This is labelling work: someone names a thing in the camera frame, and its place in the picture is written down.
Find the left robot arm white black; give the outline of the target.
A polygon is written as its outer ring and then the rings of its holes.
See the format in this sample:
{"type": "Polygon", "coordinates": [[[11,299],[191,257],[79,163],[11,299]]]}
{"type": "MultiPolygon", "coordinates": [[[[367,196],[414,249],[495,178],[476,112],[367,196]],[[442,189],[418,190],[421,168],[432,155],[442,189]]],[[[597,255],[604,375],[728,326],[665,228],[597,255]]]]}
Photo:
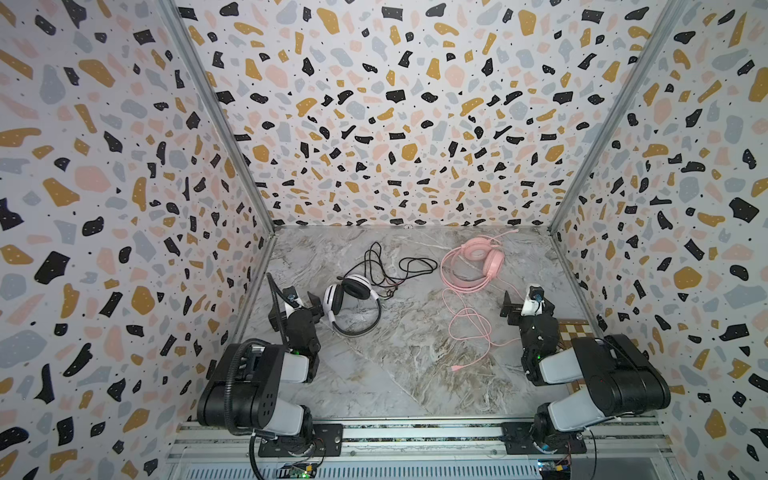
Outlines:
{"type": "Polygon", "coordinates": [[[323,310],[317,296],[311,294],[306,305],[293,287],[279,288],[271,274],[266,280],[272,299],[268,320],[280,341],[251,338],[229,345],[203,390],[197,421],[235,436],[307,444],[314,435],[309,408],[280,399],[279,390],[314,380],[321,350],[316,325],[323,310]]]}

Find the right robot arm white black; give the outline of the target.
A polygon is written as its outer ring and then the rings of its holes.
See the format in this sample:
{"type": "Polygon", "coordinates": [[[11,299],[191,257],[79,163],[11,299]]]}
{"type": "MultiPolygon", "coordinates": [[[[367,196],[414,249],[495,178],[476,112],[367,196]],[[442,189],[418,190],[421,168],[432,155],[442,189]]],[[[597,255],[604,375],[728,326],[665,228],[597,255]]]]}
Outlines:
{"type": "Polygon", "coordinates": [[[531,421],[504,423],[509,454],[581,454],[586,428],[669,406],[668,383],[627,336],[577,337],[561,348],[560,323],[541,287],[532,286],[521,303],[505,293],[500,316],[519,329],[521,367],[529,382],[583,383],[569,396],[540,405],[531,421]]]}

